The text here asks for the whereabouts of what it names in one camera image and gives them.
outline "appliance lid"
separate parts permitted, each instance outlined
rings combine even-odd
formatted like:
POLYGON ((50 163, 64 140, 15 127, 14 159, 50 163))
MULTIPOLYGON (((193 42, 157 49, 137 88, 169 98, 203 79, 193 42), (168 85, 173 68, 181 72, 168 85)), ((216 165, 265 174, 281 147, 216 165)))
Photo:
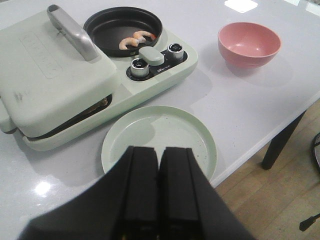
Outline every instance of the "appliance lid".
POLYGON ((84 30, 69 15, 56 5, 48 15, 42 11, 0 31, 0 100, 31 138, 48 133, 120 85, 115 64, 99 48, 92 43, 95 49, 86 55, 86 48, 77 47, 73 34, 84 30))

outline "silver handle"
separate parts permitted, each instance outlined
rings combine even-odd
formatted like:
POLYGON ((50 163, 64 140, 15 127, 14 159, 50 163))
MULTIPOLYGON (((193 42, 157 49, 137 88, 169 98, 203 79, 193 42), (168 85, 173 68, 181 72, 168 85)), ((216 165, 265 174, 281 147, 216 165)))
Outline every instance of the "silver handle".
POLYGON ((52 25, 58 29, 86 61, 99 54, 86 31, 61 7, 53 4, 46 10, 52 25))

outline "wooden floor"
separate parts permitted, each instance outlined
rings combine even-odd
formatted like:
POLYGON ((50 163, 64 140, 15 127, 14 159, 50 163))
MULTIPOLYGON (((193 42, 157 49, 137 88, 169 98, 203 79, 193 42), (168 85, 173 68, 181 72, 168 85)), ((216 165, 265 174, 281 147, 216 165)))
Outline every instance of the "wooden floor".
POLYGON ((266 145, 223 181, 217 192, 259 240, 320 240, 320 219, 308 230, 301 221, 320 213, 320 173, 311 141, 320 132, 320 101, 303 116, 270 170, 261 168, 266 145))

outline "pink bowl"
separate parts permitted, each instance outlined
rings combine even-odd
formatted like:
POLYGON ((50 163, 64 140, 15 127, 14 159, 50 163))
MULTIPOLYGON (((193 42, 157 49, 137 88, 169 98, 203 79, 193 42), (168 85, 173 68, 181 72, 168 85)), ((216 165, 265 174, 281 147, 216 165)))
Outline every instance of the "pink bowl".
POLYGON ((234 22, 220 29, 218 47, 223 58, 240 68, 253 69, 268 63, 280 50, 279 36, 251 22, 234 22))

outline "mint green plate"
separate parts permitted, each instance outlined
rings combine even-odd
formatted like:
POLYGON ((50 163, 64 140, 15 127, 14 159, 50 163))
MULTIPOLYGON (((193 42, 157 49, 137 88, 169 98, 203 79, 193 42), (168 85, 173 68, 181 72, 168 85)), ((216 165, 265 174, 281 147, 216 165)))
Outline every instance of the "mint green plate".
POLYGON ((152 147, 158 161, 166 147, 192 148, 201 170, 211 179, 217 163, 217 150, 206 126, 195 116, 171 106, 147 106, 121 117, 107 133, 101 152, 107 173, 128 146, 152 147))

